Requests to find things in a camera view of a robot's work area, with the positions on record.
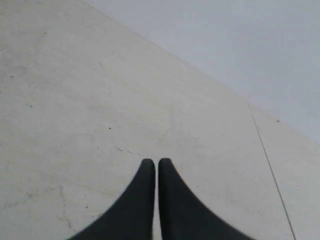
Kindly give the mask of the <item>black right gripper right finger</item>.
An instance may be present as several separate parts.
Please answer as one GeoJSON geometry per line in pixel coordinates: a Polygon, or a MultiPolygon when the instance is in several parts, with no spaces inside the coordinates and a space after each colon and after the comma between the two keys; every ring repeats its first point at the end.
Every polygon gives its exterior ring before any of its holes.
{"type": "Polygon", "coordinates": [[[208,209],[169,158],[158,163],[158,209],[163,240],[252,239],[208,209]]]}

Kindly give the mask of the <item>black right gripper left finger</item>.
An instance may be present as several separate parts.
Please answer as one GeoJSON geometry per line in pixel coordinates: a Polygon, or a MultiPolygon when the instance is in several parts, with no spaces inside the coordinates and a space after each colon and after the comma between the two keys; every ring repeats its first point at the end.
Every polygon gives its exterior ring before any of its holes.
{"type": "Polygon", "coordinates": [[[155,164],[141,161],[121,196],[71,240],[151,240],[155,207],[155,164]]]}

